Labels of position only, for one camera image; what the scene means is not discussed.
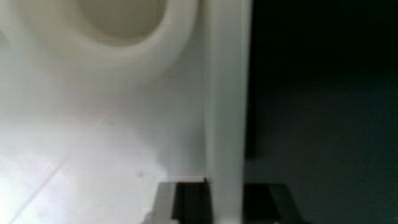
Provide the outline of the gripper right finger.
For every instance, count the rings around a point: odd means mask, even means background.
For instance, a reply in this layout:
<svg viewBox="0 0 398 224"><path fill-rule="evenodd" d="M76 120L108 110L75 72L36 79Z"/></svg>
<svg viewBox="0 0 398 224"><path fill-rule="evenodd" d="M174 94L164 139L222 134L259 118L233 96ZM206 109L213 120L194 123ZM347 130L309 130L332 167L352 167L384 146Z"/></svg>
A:
<svg viewBox="0 0 398 224"><path fill-rule="evenodd" d="M245 185L243 224L309 224L284 184L251 183Z"/></svg>

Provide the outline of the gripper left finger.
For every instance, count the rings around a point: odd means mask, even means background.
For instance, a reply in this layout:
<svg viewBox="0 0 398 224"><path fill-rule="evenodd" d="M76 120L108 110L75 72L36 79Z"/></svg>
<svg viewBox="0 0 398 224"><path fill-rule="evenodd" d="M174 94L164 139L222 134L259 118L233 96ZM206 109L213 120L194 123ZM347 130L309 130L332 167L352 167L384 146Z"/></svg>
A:
<svg viewBox="0 0 398 224"><path fill-rule="evenodd" d="M162 182L151 211L140 224L213 224L206 182Z"/></svg>

